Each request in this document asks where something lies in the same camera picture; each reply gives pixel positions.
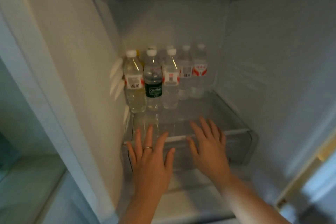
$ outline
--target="white label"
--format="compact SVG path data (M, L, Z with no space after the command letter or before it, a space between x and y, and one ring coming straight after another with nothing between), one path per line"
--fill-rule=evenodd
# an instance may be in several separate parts
M208 64L195 64L192 70L193 76L204 76L207 73Z
M142 75L125 75L126 87L130 90L142 89L145 85Z
M180 77L181 78L191 78L192 72L193 72L193 67L192 66L181 67Z
M180 83L180 73L174 72L174 73L168 73L164 72L163 82L167 86L176 86Z

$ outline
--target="person's left hand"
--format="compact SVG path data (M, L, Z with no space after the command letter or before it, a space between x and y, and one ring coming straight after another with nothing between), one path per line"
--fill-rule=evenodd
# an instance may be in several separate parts
M158 204L167 190L173 172L175 149L170 149L163 162L163 147L168 132L163 133L153 147L153 126L149 125L143 146L140 129L135 135L135 148L127 142L129 156L133 166L135 198L150 200Z

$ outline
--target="refrigerator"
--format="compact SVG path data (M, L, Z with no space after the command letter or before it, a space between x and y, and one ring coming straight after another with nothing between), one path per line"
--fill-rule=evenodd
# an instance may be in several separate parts
M0 0L12 41L0 57L100 222L117 222L132 197L124 143L149 123L177 149L153 223L223 221L234 215L190 161L188 121L212 118L233 172L281 206L336 125L335 1ZM126 50L199 43L205 97L130 113Z

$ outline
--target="bottle label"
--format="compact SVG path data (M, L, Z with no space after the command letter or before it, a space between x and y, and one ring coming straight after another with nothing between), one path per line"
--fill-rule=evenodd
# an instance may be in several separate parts
M193 71L192 66L181 67L180 78L191 78L192 71Z
M145 83L146 96L149 98L157 98L162 95L162 82L158 84Z
M129 90L138 90L145 86L145 82L142 75L125 75L125 85Z
M165 86L177 86L180 83L180 73L168 73L164 71L164 76L162 78L162 82Z
M204 76L207 73L208 64L195 64L192 70L194 76Z

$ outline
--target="finger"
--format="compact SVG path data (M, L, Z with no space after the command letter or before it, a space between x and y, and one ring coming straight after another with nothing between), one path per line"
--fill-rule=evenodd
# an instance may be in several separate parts
M220 140L221 134L220 134L219 129L216 126L216 124L211 119L209 119L209 124L210 124L210 127L211 127L211 132L212 132L213 137L216 140Z
M196 138L200 141L200 140L204 140L206 137L203 133L203 130L197 126L197 124L193 121L190 122L190 126L191 128L193 129L195 135L196 135Z
M198 158L198 151L197 151L197 147L195 145L195 142L191 139L191 137L187 137L187 141L189 144L189 149L192 155L192 158L194 160L196 160Z
M172 148L168 151L166 155L165 169L169 177L171 177L171 174L173 173L174 154L175 154L175 148Z
M220 142L224 147L226 146L226 135L223 131L220 131Z
M137 162L142 158L141 132L138 128L135 132L135 155Z
M152 147L152 146L153 146L153 125L150 124L146 132L145 141L143 142L144 150L142 158L146 159L153 151L153 149L145 147Z
M168 136L168 132L163 133L156 141L156 145L154 147L154 151L161 153L163 152L163 147L165 146L165 141Z
M206 138L212 138L211 129L210 129L209 125L207 124L207 121L204 119L204 117L200 116L199 121L202 125L202 129L203 129L203 132L204 132L204 135L206 136Z
M134 167L137 163L137 158L135 156L135 152L133 150L133 147L130 142L127 142L127 148L128 148L128 156L131 159L132 166Z

